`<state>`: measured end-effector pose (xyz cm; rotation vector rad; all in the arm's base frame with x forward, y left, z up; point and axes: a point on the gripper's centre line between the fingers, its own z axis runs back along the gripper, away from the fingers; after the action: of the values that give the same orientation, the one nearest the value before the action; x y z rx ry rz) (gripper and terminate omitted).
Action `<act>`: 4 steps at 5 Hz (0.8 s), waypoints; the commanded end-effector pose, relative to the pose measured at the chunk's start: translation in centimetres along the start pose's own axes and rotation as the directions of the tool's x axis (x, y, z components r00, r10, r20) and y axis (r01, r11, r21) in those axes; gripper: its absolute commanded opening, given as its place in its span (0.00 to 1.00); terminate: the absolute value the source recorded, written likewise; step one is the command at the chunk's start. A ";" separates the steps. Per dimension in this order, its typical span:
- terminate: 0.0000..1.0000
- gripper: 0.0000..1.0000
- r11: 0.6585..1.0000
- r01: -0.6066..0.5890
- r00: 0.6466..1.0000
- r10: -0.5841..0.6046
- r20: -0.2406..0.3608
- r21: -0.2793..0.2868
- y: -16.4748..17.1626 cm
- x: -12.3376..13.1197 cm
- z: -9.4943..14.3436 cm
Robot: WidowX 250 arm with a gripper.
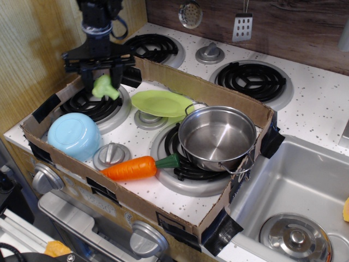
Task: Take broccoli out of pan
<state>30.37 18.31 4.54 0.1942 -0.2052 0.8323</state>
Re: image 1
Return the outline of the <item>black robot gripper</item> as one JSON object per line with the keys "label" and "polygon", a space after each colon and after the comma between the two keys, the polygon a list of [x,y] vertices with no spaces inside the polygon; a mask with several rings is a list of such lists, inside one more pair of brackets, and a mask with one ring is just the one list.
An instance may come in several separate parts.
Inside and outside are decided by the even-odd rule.
{"label": "black robot gripper", "polygon": [[125,67],[135,65],[133,51],[126,45],[110,40],[112,26],[82,26],[81,29],[86,34],[86,41],[62,54],[65,71],[79,73],[87,92],[92,92],[94,70],[110,69],[112,86],[119,89]]}

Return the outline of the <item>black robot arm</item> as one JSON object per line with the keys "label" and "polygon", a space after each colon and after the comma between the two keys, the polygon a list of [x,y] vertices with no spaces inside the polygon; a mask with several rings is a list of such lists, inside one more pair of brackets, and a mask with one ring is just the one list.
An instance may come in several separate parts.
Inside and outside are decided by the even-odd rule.
{"label": "black robot arm", "polygon": [[127,24],[119,17],[122,1],[77,1],[82,12],[81,29],[85,42],[70,51],[62,53],[67,73],[80,75],[85,89],[92,91],[95,71],[108,69],[112,87],[118,89],[126,67],[134,66],[134,52],[129,46],[113,43],[113,21],[120,21],[125,33],[117,37],[122,40],[128,35]]}

